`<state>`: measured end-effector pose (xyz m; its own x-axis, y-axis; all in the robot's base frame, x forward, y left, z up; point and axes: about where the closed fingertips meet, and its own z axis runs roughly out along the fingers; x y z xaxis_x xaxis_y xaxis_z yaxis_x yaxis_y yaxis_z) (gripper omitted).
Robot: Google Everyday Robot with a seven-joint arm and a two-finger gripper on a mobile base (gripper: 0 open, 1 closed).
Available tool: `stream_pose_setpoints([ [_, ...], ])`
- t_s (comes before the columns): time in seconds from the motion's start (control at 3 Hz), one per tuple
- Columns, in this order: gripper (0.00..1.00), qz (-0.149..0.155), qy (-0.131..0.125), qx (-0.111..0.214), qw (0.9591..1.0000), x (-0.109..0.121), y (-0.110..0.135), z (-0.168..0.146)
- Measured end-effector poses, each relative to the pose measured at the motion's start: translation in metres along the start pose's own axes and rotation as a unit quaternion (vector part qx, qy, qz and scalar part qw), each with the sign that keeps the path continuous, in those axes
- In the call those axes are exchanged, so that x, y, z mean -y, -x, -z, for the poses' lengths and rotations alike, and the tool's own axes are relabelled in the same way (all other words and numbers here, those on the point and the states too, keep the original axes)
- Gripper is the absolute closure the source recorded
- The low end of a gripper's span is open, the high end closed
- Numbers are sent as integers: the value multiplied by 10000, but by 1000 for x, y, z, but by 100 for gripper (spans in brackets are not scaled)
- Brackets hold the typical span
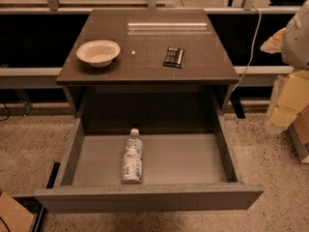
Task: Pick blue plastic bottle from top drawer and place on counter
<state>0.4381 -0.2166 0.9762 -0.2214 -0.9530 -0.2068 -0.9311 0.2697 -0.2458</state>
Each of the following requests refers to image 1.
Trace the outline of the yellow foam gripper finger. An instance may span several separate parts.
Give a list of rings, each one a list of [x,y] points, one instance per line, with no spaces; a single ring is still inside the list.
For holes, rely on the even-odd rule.
[[[285,33],[286,29],[282,28],[268,38],[260,47],[262,52],[269,54],[280,53]]]
[[[309,104],[309,72],[297,70],[274,81],[264,122],[268,134],[286,131]]]

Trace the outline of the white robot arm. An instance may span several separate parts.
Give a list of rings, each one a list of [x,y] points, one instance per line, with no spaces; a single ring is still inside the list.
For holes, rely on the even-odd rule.
[[[269,134],[285,131],[309,104],[309,1],[306,1],[287,26],[261,46],[266,53],[281,53],[282,61],[294,70],[274,81],[265,120]]]

